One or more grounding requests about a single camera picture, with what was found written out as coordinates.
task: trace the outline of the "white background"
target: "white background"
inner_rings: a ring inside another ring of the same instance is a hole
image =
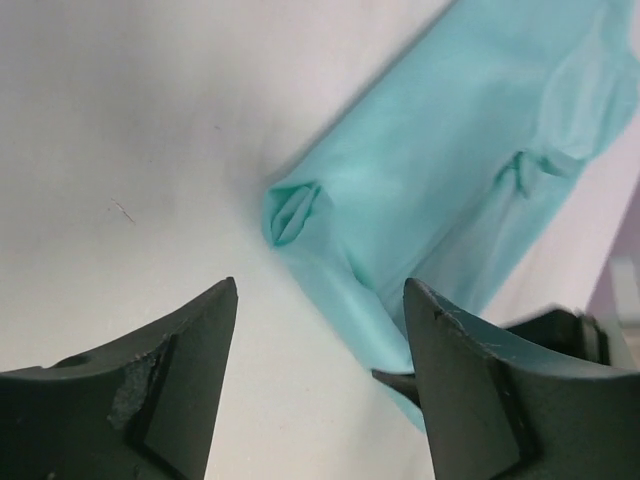
[[[233,275],[208,478],[431,478],[426,439],[269,252],[259,211],[445,3],[0,1],[0,370],[93,348]],[[586,306],[639,133],[594,163],[488,318]]]

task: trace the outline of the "crumpled fabric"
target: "crumpled fabric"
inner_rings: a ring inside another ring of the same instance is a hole
[[[413,371],[407,277],[480,314],[625,128],[632,10],[458,0],[267,191],[267,242],[366,368]]]

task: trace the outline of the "white table surface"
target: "white table surface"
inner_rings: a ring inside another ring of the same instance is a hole
[[[0,2],[0,370],[93,348],[233,275],[207,478],[432,478],[425,437],[269,252],[259,210],[445,3]],[[639,133],[594,163],[489,318],[586,306]]]

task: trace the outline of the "scratch mark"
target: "scratch mark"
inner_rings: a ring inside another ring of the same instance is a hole
[[[113,198],[111,199],[111,201],[114,203],[116,207],[118,207],[118,210],[120,210],[122,214],[129,219],[131,223],[133,223],[134,225],[136,224],[136,221],[133,218],[131,218],[131,216],[127,213],[127,211],[124,209],[122,205],[116,202],[115,199]]]

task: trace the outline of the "teal cloth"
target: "teal cloth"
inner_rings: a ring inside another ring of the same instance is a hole
[[[407,277],[480,314],[624,129],[632,10],[459,0],[268,190],[266,240],[367,368],[413,371]]]

